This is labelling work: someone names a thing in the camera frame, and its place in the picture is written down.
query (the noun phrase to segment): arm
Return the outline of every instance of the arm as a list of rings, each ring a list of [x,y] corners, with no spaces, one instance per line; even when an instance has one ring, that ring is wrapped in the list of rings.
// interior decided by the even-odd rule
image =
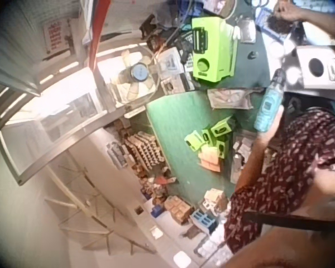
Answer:
[[[279,0],[274,14],[286,21],[307,21],[335,37],[335,15],[300,8],[289,1]]]
[[[245,168],[242,170],[240,178],[236,184],[235,191],[244,186],[255,183],[260,177],[264,161],[264,152],[268,147],[270,140],[274,137],[278,130],[283,111],[284,107],[280,106],[271,128],[266,133],[258,133],[251,155],[248,158]]]

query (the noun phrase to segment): green work surface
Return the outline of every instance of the green work surface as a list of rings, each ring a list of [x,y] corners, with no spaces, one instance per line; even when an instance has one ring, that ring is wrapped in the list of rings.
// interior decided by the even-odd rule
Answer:
[[[227,154],[222,172],[214,173],[198,164],[198,154],[184,139],[194,130],[201,133],[200,130],[207,125],[215,124],[234,112],[232,109],[212,110],[206,92],[169,95],[147,105],[155,135],[179,181],[168,186],[169,194],[177,194],[193,204],[197,204],[211,188],[224,190],[227,196],[231,196],[235,189],[229,181],[231,156]]]
[[[235,18],[244,15],[253,18],[252,8],[246,1],[238,1],[233,16],[227,20],[235,26]],[[258,57],[250,60],[247,58],[252,51],[258,53]],[[211,83],[205,80],[198,80],[201,89],[209,88],[266,88],[270,84],[270,73],[267,52],[262,38],[262,33],[256,30],[255,44],[242,44],[238,42],[236,69],[233,77],[226,77],[218,83]]]

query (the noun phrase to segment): person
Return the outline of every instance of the person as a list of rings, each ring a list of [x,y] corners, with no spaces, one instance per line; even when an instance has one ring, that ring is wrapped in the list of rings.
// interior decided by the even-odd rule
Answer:
[[[330,15],[303,11],[287,1],[279,1],[275,13],[291,21],[325,18],[315,24],[329,32],[326,22],[335,26]],[[309,107],[284,126],[280,150],[261,173],[265,149],[283,112],[281,106],[269,131],[257,134],[231,196],[224,236],[234,256],[226,268],[335,267],[335,232],[271,227],[261,235],[262,224],[242,220],[251,210],[335,221],[335,115],[330,110]]]

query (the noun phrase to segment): hand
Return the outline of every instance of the hand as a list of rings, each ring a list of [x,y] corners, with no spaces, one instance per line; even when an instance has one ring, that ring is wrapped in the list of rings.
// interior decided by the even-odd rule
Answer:
[[[286,21],[303,21],[304,10],[288,0],[278,0],[274,7],[274,16]]]
[[[265,132],[265,133],[258,133],[257,134],[257,143],[267,147],[270,140],[275,136],[275,134],[277,133],[277,130],[279,128],[279,123],[280,123],[280,120],[281,120],[281,117],[283,115],[283,111],[284,111],[284,106],[281,105],[279,106],[279,109],[278,109],[278,112],[277,112],[277,115],[275,116],[274,118],[274,121],[273,121],[273,124],[272,126],[270,127],[270,129]]]

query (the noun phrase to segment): blue glue bottle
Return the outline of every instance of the blue glue bottle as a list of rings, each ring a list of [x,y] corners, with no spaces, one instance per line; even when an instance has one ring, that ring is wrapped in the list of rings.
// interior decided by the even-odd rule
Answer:
[[[273,75],[270,86],[264,94],[261,107],[259,108],[255,129],[259,132],[267,132],[273,124],[279,106],[283,100],[286,74],[281,68]]]

